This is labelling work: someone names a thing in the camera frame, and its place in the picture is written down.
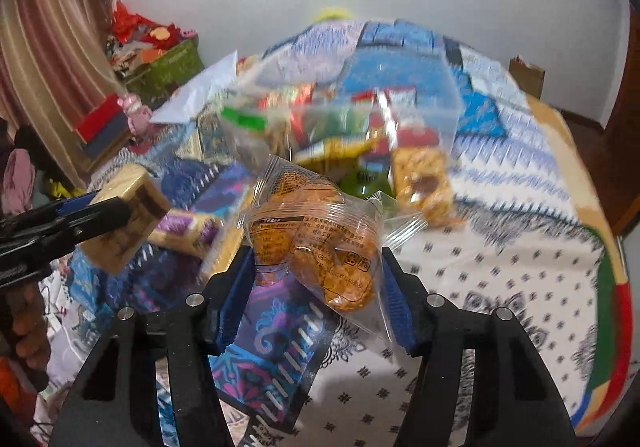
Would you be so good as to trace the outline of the left hand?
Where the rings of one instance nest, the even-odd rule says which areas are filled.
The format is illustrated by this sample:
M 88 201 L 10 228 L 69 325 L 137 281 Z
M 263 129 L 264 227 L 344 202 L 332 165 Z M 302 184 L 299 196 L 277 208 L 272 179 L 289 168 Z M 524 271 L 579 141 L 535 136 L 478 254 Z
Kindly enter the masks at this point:
M 29 368 L 46 370 L 51 347 L 48 340 L 48 320 L 44 315 L 44 300 L 37 283 L 22 285 L 6 293 L 12 316 L 12 329 L 17 336 L 15 352 Z

